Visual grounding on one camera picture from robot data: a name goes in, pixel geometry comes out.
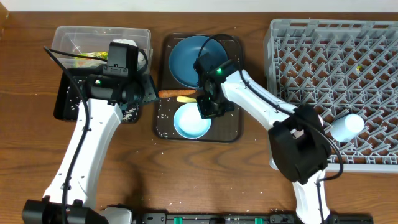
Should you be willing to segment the light blue rice bowl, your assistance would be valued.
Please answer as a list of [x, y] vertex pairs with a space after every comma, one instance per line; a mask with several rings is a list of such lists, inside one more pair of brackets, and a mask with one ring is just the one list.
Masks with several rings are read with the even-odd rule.
[[211, 119], [201, 117], [197, 103], [185, 103], [176, 110], [173, 124], [182, 137], [198, 139], [209, 131]]

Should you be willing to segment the orange carrot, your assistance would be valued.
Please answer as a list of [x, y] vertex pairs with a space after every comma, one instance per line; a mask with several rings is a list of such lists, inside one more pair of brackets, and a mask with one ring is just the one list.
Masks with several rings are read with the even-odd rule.
[[171, 98], [176, 96], [187, 96], [196, 93], [196, 90], [193, 89], [180, 89], [180, 90], [160, 90], [159, 97], [160, 98]]

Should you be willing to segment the dark blue plate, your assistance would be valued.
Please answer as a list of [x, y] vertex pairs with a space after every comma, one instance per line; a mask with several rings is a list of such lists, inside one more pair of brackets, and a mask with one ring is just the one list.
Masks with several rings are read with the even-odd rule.
[[[169, 69], [173, 77], [183, 86], [198, 89], [198, 75], [193, 64], [207, 39], [207, 36], [194, 35], [181, 40], [172, 49], [169, 57]], [[206, 53], [214, 57], [218, 65], [228, 59], [224, 47], [214, 39], [211, 39], [201, 52], [202, 55]]]

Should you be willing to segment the white tissue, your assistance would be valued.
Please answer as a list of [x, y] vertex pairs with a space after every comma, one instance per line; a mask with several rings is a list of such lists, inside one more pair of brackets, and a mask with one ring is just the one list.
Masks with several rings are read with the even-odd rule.
[[[129, 44], [137, 47], [137, 44], [134, 40], [129, 39], [113, 39], [113, 42], [120, 43], [120, 44]], [[147, 69], [147, 56], [144, 54], [145, 52], [142, 49], [139, 49], [139, 54], [137, 58], [137, 70], [138, 71], [146, 71]]]

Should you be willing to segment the green yellow snack wrapper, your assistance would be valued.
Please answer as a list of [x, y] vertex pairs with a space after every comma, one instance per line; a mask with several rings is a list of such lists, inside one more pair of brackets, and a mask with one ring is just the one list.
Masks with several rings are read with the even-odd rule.
[[89, 60], [100, 60], [106, 62], [108, 60], [107, 52], [89, 52], [89, 53], [80, 53], [75, 56], [75, 58], [81, 59], [89, 59]]

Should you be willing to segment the light blue cup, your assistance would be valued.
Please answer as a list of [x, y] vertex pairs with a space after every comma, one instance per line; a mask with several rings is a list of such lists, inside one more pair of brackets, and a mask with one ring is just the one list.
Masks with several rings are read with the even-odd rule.
[[332, 122], [330, 134], [338, 142], [350, 142], [365, 126], [364, 119], [357, 114], [348, 114]]

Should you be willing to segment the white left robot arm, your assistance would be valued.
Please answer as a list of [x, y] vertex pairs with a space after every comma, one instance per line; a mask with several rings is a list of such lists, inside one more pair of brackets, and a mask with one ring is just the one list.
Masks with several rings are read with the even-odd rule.
[[46, 48], [63, 70], [69, 87], [79, 98], [76, 126], [67, 151], [41, 200], [27, 200], [24, 223], [137, 223], [131, 209], [122, 205], [94, 210], [100, 172], [115, 130], [123, 120], [123, 106], [140, 106], [158, 99], [147, 65], [138, 66], [145, 52], [123, 42], [111, 42], [108, 56], [95, 68], [78, 68], [79, 82]]

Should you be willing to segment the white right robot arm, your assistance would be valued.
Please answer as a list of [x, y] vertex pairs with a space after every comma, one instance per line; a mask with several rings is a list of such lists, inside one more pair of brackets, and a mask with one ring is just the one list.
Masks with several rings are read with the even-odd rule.
[[258, 85], [233, 60], [205, 53], [195, 60], [197, 97], [203, 119], [224, 116], [240, 106], [268, 132], [271, 162], [294, 187], [296, 214], [303, 223], [324, 223], [329, 214], [323, 179], [331, 146], [321, 117], [310, 105], [296, 107]]

